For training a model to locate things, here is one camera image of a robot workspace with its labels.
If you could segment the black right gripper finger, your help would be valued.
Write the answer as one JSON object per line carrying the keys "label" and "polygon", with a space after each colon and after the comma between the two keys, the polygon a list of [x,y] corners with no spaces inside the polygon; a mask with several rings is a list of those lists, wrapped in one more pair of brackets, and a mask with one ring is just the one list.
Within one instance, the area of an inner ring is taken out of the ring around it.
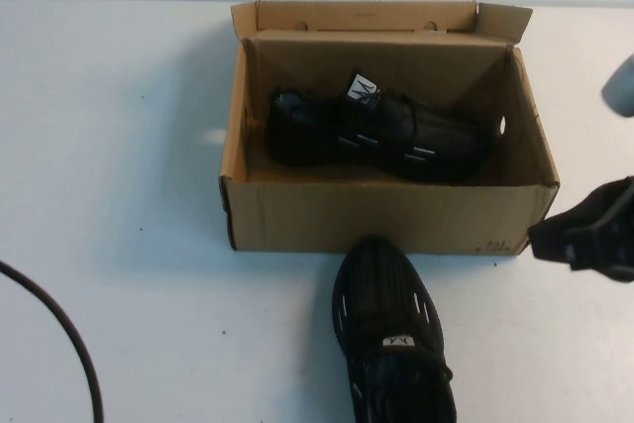
{"label": "black right gripper finger", "polygon": [[596,226],[621,225],[633,232],[633,178],[605,183],[572,209],[554,215],[528,230],[532,251],[537,259],[571,263],[574,231]]}
{"label": "black right gripper finger", "polygon": [[611,280],[633,281],[633,232],[621,225],[588,227],[573,232],[573,270],[594,270]]}

